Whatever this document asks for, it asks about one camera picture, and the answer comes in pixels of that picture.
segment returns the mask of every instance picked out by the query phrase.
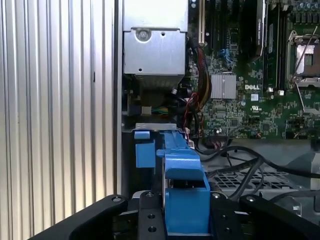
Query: motherboard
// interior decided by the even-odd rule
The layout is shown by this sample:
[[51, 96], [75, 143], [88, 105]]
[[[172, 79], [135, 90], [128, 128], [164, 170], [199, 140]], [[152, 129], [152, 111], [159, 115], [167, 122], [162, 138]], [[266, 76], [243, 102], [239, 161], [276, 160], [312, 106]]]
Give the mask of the motherboard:
[[[320, 1], [266, 2], [264, 29], [260, 29], [264, 31], [262, 54], [254, 59], [244, 57], [241, 46], [250, 24], [242, 16], [250, 15], [250, 10], [240, 11], [247, 1], [217, 0], [210, 6], [208, 2], [203, 4], [210, 28], [203, 32], [198, 21], [189, 21], [195, 36], [204, 34], [212, 83], [210, 99], [202, 109], [204, 134], [225, 136], [247, 126], [258, 134], [244, 129], [237, 138], [316, 137], [320, 127]], [[198, 69], [192, 59], [188, 77], [195, 87]]]

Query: bolt hole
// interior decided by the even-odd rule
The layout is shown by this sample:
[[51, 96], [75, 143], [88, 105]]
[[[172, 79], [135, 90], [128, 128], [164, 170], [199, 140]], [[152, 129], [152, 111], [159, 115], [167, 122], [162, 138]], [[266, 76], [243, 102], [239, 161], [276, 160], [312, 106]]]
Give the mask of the bolt hole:
[[148, 219], [154, 219], [156, 216], [154, 214], [149, 214]]
[[156, 228], [155, 226], [150, 226], [150, 227], [148, 228], [148, 231], [149, 231], [150, 233], [154, 233], [155, 231], [157, 231], [157, 228]]

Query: cpu socket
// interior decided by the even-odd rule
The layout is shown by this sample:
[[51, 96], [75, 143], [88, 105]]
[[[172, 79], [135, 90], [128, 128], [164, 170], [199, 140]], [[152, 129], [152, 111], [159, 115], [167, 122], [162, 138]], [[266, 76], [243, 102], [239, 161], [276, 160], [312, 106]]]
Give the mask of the cpu socket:
[[320, 88], [320, 36], [292, 31], [287, 45], [287, 80], [291, 85]]

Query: corrugated metal surface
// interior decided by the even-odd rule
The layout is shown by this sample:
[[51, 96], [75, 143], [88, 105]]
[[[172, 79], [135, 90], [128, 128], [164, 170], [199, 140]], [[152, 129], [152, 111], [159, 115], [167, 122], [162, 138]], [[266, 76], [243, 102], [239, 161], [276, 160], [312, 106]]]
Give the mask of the corrugated metal surface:
[[113, 0], [0, 0], [0, 240], [112, 194]]

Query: blue tab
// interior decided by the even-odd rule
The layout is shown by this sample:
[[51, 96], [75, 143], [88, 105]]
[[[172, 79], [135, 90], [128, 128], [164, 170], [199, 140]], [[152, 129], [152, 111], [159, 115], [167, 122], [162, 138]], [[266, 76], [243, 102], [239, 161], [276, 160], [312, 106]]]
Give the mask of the blue tab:
[[137, 168], [156, 167], [156, 143], [151, 139], [150, 131], [135, 131], [135, 166]]
[[196, 187], [165, 189], [165, 224], [168, 233], [206, 234], [209, 232], [210, 186], [199, 155], [184, 136], [164, 132], [165, 149], [157, 156], [164, 158], [164, 177], [171, 180], [197, 181]]
[[135, 140], [147, 140], [150, 139], [150, 131], [135, 131], [134, 132]]
[[165, 141], [165, 178], [176, 180], [204, 179], [199, 155], [192, 150], [177, 131], [163, 133]]
[[155, 140], [148, 143], [135, 145], [135, 165], [137, 168], [156, 167], [156, 144]]

